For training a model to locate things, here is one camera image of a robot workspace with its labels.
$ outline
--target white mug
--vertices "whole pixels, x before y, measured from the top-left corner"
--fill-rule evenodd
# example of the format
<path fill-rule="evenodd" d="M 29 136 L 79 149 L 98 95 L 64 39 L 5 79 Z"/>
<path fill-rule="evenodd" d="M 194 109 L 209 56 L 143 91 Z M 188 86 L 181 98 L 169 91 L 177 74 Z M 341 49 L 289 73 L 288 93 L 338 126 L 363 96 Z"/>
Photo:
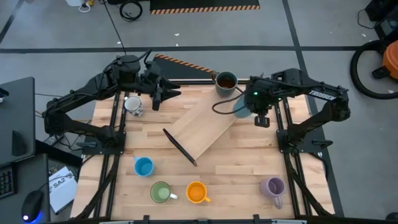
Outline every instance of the white mug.
<path fill-rule="evenodd" d="M 140 117 L 144 114 L 142 102 L 138 96 L 125 97 L 124 107 L 133 116 Z"/>

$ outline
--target computer mouse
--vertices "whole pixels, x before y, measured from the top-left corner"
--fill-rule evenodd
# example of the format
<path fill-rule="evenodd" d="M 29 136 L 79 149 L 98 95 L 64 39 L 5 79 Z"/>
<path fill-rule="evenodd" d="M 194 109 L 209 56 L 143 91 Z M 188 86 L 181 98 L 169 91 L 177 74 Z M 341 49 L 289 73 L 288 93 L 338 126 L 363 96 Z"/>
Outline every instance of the computer mouse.
<path fill-rule="evenodd" d="M 22 205 L 22 219 L 29 223 L 37 218 L 42 206 L 43 193 L 35 190 L 29 193 Z"/>

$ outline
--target purple mug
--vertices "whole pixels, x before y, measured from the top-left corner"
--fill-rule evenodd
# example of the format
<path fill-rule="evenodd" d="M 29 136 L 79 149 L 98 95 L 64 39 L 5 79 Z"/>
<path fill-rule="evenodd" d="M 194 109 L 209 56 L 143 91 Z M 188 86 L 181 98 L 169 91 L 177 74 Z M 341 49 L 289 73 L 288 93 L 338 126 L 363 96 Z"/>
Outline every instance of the purple mug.
<path fill-rule="evenodd" d="M 282 195 L 285 192 L 285 183 L 279 177 L 271 177 L 261 181 L 260 191 L 267 198 L 272 200 L 276 208 L 282 208 Z"/>

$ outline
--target green mug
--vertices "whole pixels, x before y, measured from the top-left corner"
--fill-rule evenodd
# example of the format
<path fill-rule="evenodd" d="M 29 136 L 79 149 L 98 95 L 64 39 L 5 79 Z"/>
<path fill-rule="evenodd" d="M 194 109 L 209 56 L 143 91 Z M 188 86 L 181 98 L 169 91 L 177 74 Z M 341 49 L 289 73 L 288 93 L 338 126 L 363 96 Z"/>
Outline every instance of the green mug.
<path fill-rule="evenodd" d="M 164 181 L 159 181 L 152 185 L 152 187 L 150 188 L 150 197 L 156 203 L 163 203 L 169 198 L 178 198 L 177 195 L 172 194 L 170 186 Z"/>

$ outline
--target keyboard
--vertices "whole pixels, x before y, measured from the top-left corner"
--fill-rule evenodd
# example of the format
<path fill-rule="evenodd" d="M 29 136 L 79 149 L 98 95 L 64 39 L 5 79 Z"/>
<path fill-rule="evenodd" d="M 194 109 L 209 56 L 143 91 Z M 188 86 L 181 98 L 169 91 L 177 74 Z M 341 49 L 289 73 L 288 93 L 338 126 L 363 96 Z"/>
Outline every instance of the keyboard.
<path fill-rule="evenodd" d="M 13 165 L 0 167 L 0 199 L 15 194 L 15 172 Z"/>

